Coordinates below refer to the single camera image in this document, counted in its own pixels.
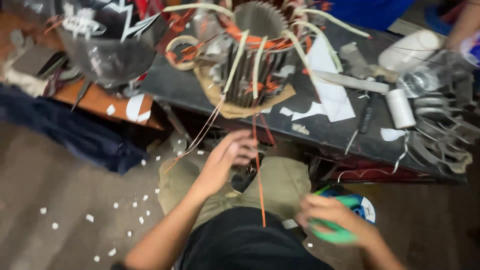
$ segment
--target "white cylinder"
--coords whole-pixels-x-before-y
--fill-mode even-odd
[[[396,129],[404,129],[417,124],[415,118],[413,118],[412,108],[403,89],[392,90],[385,96]]]
[[[442,47],[442,41],[429,30],[410,34],[384,50],[378,57],[380,66],[396,72],[405,72],[429,58]]]

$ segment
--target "green scissors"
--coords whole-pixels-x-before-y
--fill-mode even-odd
[[[348,208],[358,205],[358,200],[348,196],[336,196],[335,197],[338,201],[343,203]],[[331,233],[321,233],[314,228],[314,225],[320,225],[327,229],[332,230]],[[347,244],[352,243],[357,240],[357,236],[352,232],[344,229],[343,227],[339,226],[338,224],[326,220],[321,219],[311,219],[309,221],[309,227],[312,233],[320,239],[328,241],[334,244]]]

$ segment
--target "black table top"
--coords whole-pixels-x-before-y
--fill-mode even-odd
[[[350,42],[356,42],[357,47],[369,64],[377,64],[380,53],[390,46],[394,40],[398,39],[398,37],[384,32],[361,27],[358,27],[358,29],[371,34],[373,38],[366,39],[334,24],[328,24],[324,32],[335,50]],[[359,115],[367,101],[366,98],[358,98],[363,95],[363,91],[355,92],[353,89],[346,88],[348,98],[356,114],[355,118],[331,123],[326,115],[317,114],[292,121],[291,116],[279,113],[282,107],[305,113],[309,110],[312,101],[319,101],[308,76],[299,72],[292,77],[291,84],[297,94],[274,105],[270,113],[264,114],[270,130],[293,136],[313,146],[321,144],[345,151],[357,129]],[[205,115],[210,115],[214,109],[193,72],[176,70],[169,65],[165,58],[159,55],[157,55],[152,68],[143,81],[141,89],[142,92],[164,100],[172,106],[204,113]],[[251,123],[252,118],[248,117],[240,119],[240,121]],[[293,131],[293,123],[305,126],[310,134],[304,135]],[[384,141],[380,135],[381,128],[395,129],[385,98],[377,100],[369,132],[365,135],[357,135],[349,153],[395,164],[404,152],[404,141],[402,138],[393,142]],[[465,181],[464,175],[445,176],[433,165],[422,167],[409,155],[401,160],[400,166],[430,174],[435,178]]]

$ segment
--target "brown paper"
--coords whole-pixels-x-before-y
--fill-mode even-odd
[[[220,102],[220,87],[214,85],[212,79],[210,79],[208,76],[203,75],[200,71],[200,67],[195,67],[193,69],[193,72],[195,72],[195,75],[197,76],[198,81],[202,85],[202,88],[204,89],[204,93],[207,98],[214,106],[216,106]],[[283,88],[283,91],[280,93],[280,95],[267,100],[260,106],[257,106],[255,108],[242,108],[237,105],[223,103],[222,107],[220,108],[220,114],[228,119],[245,118],[247,116],[254,115],[263,109],[271,108],[273,105],[280,103],[295,94],[296,93],[293,89],[293,86],[291,84],[287,84]]]

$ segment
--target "khaki pants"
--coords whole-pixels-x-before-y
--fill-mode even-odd
[[[200,174],[199,168],[186,158],[180,159],[164,173],[172,164],[172,160],[164,162],[158,172],[158,201],[165,215],[182,200]],[[307,165],[285,157],[265,157],[260,167],[260,177],[265,210],[277,215],[281,220],[292,219],[300,209],[300,200],[310,192]],[[227,182],[205,202],[193,228],[233,207],[261,208],[258,174],[242,194],[232,194],[235,194],[235,191],[230,182]]]

